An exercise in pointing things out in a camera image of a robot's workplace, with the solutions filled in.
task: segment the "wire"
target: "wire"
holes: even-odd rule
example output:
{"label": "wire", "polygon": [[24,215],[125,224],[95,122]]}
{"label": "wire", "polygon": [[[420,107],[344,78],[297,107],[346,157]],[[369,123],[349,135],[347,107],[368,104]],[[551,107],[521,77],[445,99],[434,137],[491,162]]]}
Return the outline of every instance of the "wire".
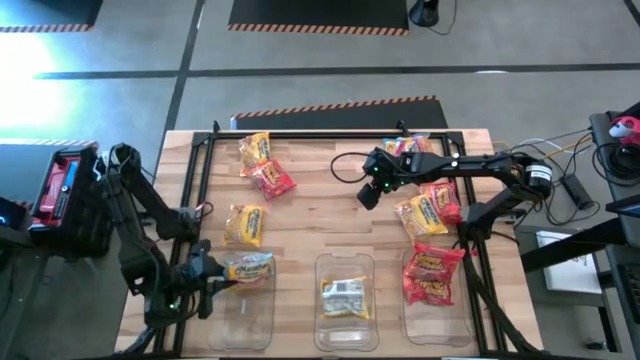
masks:
{"label": "wire", "polygon": [[520,241],[518,241],[518,239],[514,238],[514,237],[513,237],[513,236],[511,236],[511,235],[507,235],[507,234],[505,234],[505,233],[501,233],[501,232],[499,232],[499,231],[495,231],[495,230],[492,230],[492,231],[491,231],[491,233],[492,233],[493,235],[498,235],[498,236],[502,236],[502,237],[503,237],[503,238],[505,238],[505,239],[509,239],[509,240],[511,240],[511,241],[513,241],[513,242],[515,242],[516,244],[518,244],[518,246],[520,246]]}
{"label": "wire", "polygon": [[213,213],[213,204],[212,204],[212,203],[210,203],[209,201],[205,201],[205,202],[203,203],[203,206],[204,206],[204,205],[209,205],[209,206],[210,206],[210,208],[209,208],[209,210],[204,211],[204,212],[202,213],[202,218],[204,218],[205,216],[210,215],[211,213]]}
{"label": "wire", "polygon": [[344,154],[340,154],[336,157],[333,158],[333,160],[331,160],[331,165],[330,165],[330,169],[331,169],[331,174],[333,175],[333,177],[335,177],[336,179],[338,179],[338,181],[345,183],[345,184],[356,184],[359,183],[360,181],[364,180],[367,177],[367,174],[364,174],[361,178],[357,179],[357,180],[345,180],[341,177],[338,176],[338,174],[336,174],[335,170],[333,169],[333,164],[338,161],[338,159],[341,159],[345,156],[348,155],[359,155],[359,156],[365,156],[368,157],[369,154],[365,154],[365,153],[359,153],[359,152],[347,152]]}
{"label": "wire", "polygon": [[[589,144],[589,145],[587,145],[587,146],[585,146],[585,147],[583,147],[581,149],[578,149],[578,146],[580,146],[580,144],[583,144],[586,141],[588,141],[590,137],[591,137],[591,133],[586,134],[586,135],[582,136],[580,138],[580,140],[578,140],[577,142],[572,144],[572,146],[573,146],[573,151],[571,152],[572,155],[569,158],[569,162],[567,163],[567,165],[564,168],[561,167],[560,164],[557,161],[555,161],[551,157],[548,157],[547,160],[551,161],[556,167],[558,167],[558,169],[560,169],[560,172],[561,172],[560,179],[553,183],[553,186],[551,188],[551,194],[549,195],[548,199],[545,199],[541,203],[534,204],[527,211],[527,213],[520,219],[520,221],[518,221],[518,223],[514,226],[514,230],[517,229],[517,227],[520,226],[520,224],[522,224],[522,222],[531,213],[531,211],[540,212],[543,209],[545,209],[546,210],[546,215],[545,216],[547,218],[547,221],[550,224],[555,225],[555,226],[563,226],[563,225],[567,225],[567,224],[572,223],[572,222],[589,219],[589,218],[595,216],[600,211],[601,205],[597,201],[592,201],[592,203],[594,205],[596,205],[596,210],[594,212],[592,212],[589,215],[586,215],[586,216],[583,216],[583,217],[579,217],[579,218],[576,218],[576,215],[578,214],[578,211],[580,210],[579,206],[577,206],[577,205],[576,205],[576,208],[574,209],[573,213],[571,214],[571,216],[566,220],[558,220],[558,218],[551,211],[551,205],[553,204],[553,200],[555,198],[557,187],[561,185],[562,179],[565,178],[567,175],[574,175],[576,173],[576,171],[577,171],[576,157],[579,154],[587,151],[591,147],[591,144]],[[542,150],[540,150],[538,147],[536,147],[533,144],[522,144],[522,145],[523,146],[532,147],[536,151],[538,151],[540,153],[543,153]],[[569,174],[569,168],[571,167],[572,164],[573,164],[573,171],[571,172],[571,174]]]}
{"label": "wire", "polygon": [[149,175],[149,177],[151,177],[151,180],[156,181],[156,177],[153,176],[153,174],[151,172],[149,172],[149,170],[145,169],[144,166],[141,166],[140,169],[147,175]]}
{"label": "wire", "polygon": [[458,0],[454,0],[453,2],[453,19],[451,20],[451,25],[449,25],[449,29],[445,32],[440,32],[438,30],[434,30],[430,27],[428,27],[427,29],[433,31],[434,33],[441,35],[441,36],[446,36],[449,35],[449,33],[451,33],[451,29],[453,28],[453,25],[456,24],[456,17],[458,15]]}
{"label": "wire", "polygon": [[575,153],[574,153],[574,152],[572,152],[572,151],[567,151],[567,149],[570,149],[571,147],[573,147],[573,146],[574,146],[574,145],[576,145],[576,144],[582,144],[582,143],[587,142],[587,141],[590,141],[590,140],[591,140],[591,136],[589,136],[589,137],[587,137],[587,138],[585,138],[585,139],[583,139],[583,140],[580,140],[580,141],[578,141],[578,142],[576,142],[576,143],[569,144],[569,145],[567,145],[567,146],[565,146],[565,147],[559,148],[558,150],[552,151],[552,152],[548,153],[547,155],[545,155],[545,157],[544,157],[544,158],[545,158],[545,159],[548,159],[548,158],[550,158],[550,157],[552,157],[552,156],[556,156],[557,154],[559,154],[559,153],[561,153],[561,152],[564,152],[564,153],[567,153],[567,154],[575,154]]}
{"label": "wire", "polygon": [[512,148],[511,148],[511,150],[513,151],[513,150],[515,150],[515,149],[518,149],[518,148],[523,147],[523,146],[528,146],[528,145],[538,145],[538,144],[542,144],[542,143],[545,143],[545,142],[547,142],[547,141],[561,139],[561,138],[564,138],[564,137],[567,137],[567,136],[571,136],[571,135],[575,135],[575,134],[580,134],[580,133],[585,132],[585,131],[590,131],[590,129],[582,129],[582,130],[578,130],[578,131],[572,131],[572,132],[570,132],[570,133],[566,133],[566,134],[562,134],[562,135],[554,136],[554,137],[551,137],[551,138],[548,138],[548,139],[542,139],[541,141],[533,142],[533,143],[530,143],[530,144],[520,144],[520,145],[516,145],[516,146],[512,147]]}
{"label": "wire", "polygon": [[[600,155],[600,150],[607,147],[616,147],[609,154],[608,165],[605,161],[602,160],[602,157]],[[591,155],[591,165],[593,166],[593,169],[596,171],[596,173],[608,183],[621,186],[621,187],[631,187],[631,186],[640,184],[640,166],[636,165],[634,168],[621,167],[621,165],[619,164],[618,157],[620,156],[619,155],[620,152],[624,151],[625,148],[640,149],[640,146],[634,145],[634,144],[623,145],[619,143],[607,143],[607,144],[599,145],[596,147],[596,150]],[[604,170],[604,173],[602,173],[596,166],[596,160],[598,160],[598,163]],[[634,181],[631,181],[628,183],[621,183],[619,181],[609,179],[606,176],[607,174],[623,180],[634,180]]]}

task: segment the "red candy bag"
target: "red candy bag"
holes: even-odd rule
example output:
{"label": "red candy bag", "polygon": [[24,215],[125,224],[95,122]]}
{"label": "red candy bag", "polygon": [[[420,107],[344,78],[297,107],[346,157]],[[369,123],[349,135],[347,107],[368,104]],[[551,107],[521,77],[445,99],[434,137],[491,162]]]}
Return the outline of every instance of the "red candy bag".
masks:
{"label": "red candy bag", "polygon": [[446,250],[416,243],[416,253],[404,268],[404,275],[421,280],[451,282],[464,250]]}
{"label": "red candy bag", "polygon": [[403,279],[402,287],[409,305],[424,301],[430,305],[453,306],[451,284],[439,280],[420,280],[409,276]]}
{"label": "red candy bag", "polygon": [[446,250],[416,243],[416,253],[402,272],[402,288],[409,305],[454,305],[451,280],[464,250]]}
{"label": "red candy bag", "polygon": [[282,169],[277,160],[267,161],[251,170],[251,179],[267,200],[278,197],[296,187],[296,183]]}
{"label": "red candy bag", "polygon": [[445,224],[459,224],[462,221],[455,182],[421,185],[420,192],[429,196],[436,213]]}

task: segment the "red object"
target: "red object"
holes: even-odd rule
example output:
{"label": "red object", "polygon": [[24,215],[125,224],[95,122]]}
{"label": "red object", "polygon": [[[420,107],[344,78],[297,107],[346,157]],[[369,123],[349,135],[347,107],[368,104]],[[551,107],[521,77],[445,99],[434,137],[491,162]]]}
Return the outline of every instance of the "red object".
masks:
{"label": "red object", "polygon": [[421,190],[429,196],[438,216],[445,224],[459,224],[462,221],[460,202],[456,197],[456,183],[425,184],[421,186]]}
{"label": "red object", "polygon": [[415,245],[416,253],[404,268],[404,275],[424,280],[450,282],[464,250],[447,250],[421,243]]}
{"label": "red object", "polygon": [[270,160],[251,170],[251,179],[258,189],[264,194],[264,198],[271,200],[296,187],[277,160]]}
{"label": "red object", "polygon": [[424,301],[430,305],[453,306],[451,283],[439,280],[420,280],[405,276],[402,287],[409,305]]}
{"label": "red object", "polygon": [[67,200],[75,180],[80,157],[65,157],[62,161],[52,163],[51,171],[45,182],[45,190],[33,223],[47,226],[58,226],[67,210]]}
{"label": "red object", "polygon": [[640,120],[633,116],[623,116],[614,119],[611,124],[614,126],[609,130],[609,134],[613,137],[617,137],[613,135],[615,128],[618,128],[621,133],[628,133],[628,135],[619,138],[621,144],[640,145]]}
{"label": "red object", "polygon": [[402,272],[402,286],[409,305],[424,301],[447,305],[451,301],[451,280],[464,250],[447,250],[416,243],[416,253]]}

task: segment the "plastic bin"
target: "plastic bin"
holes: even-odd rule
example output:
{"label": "plastic bin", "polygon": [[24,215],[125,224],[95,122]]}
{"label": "plastic bin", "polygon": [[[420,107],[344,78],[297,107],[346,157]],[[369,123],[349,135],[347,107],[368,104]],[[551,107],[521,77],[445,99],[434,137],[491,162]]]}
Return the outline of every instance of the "plastic bin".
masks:
{"label": "plastic bin", "polygon": [[[364,254],[323,254],[316,259],[316,328],[315,342],[322,351],[372,351],[378,346],[376,325],[374,261]],[[324,311],[322,281],[364,277],[364,306],[369,319],[356,316],[328,318]]]}

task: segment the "yellow snack bag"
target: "yellow snack bag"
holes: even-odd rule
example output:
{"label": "yellow snack bag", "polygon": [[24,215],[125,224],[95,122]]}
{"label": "yellow snack bag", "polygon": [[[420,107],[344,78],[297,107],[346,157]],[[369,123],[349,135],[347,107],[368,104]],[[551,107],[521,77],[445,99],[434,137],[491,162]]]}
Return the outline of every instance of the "yellow snack bag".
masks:
{"label": "yellow snack bag", "polygon": [[396,205],[396,212],[412,243],[424,240],[431,235],[449,232],[426,195],[419,195],[399,203]]}
{"label": "yellow snack bag", "polygon": [[251,169],[271,159],[269,133],[253,134],[240,140],[240,154],[244,165],[244,168],[240,171],[240,176],[247,176]]}
{"label": "yellow snack bag", "polygon": [[271,253],[239,253],[237,258],[225,262],[225,278],[236,280],[240,287],[257,287],[273,274],[271,273]]}
{"label": "yellow snack bag", "polygon": [[325,318],[355,316],[369,319],[369,310],[364,298],[366,276],[347,280],[322,279],[322,307]]}
{"label": "yellow snack bag", "polygon": [[260,247],[264,209],[256,205],[231,205],[224,231],[224,244],[251,244]]}

